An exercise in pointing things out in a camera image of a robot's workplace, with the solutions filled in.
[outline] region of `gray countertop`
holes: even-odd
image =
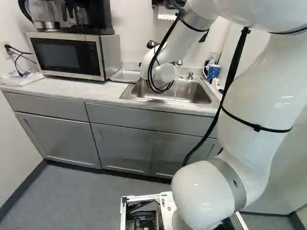
[[[1,89],[4,92],[33,96],[190,115],[214,116],[217,111],[219,99],[212,90],[209,91],[211,91],[210,96],[214,102],[210,105],[187,104],[186,106],[178,106],[170,103],[162,104],[120,99],[119,97],[127,86],[128,84],[126,83],[111,81],[95,82],[44,78],[23,87],[2,85]]]

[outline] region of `cabinet door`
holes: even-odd
[[[156,132],[153,147],[151,175],[171,178],[180,168],[183,159],[201,140],[199,137]],[[221,149],[216,139],[206,142],[191,156],[189,163],[214,156]]]
[[[43,158],[101,169],[89,123],[23,113],[16,116]]]
[[[102,167],[149,175],[154,132],[91,124]]]

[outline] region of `stainless steel sink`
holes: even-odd
[[[145,80],[130,84],[121,99],[171,104],[211,104],[209,89],[200,78],[193,80],[176,79],[173,86],[166,92],[157,94],[151,91]]]

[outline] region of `blue mug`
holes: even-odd
[[[209,71],[208,71],[208,75],[205,75],[207,81],[211,84],[212,83],[212,79],[217,78],[219,76],[219,73],[221,71],[221,66],[219,65],[215,65],[215,64],[209,64]]]

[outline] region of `floor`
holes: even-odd
[[[1,222],[0,230],[119,230],[122,196],[170,186],[47,166]],[[242,215],[250,230],[293,230],[287,217]]]

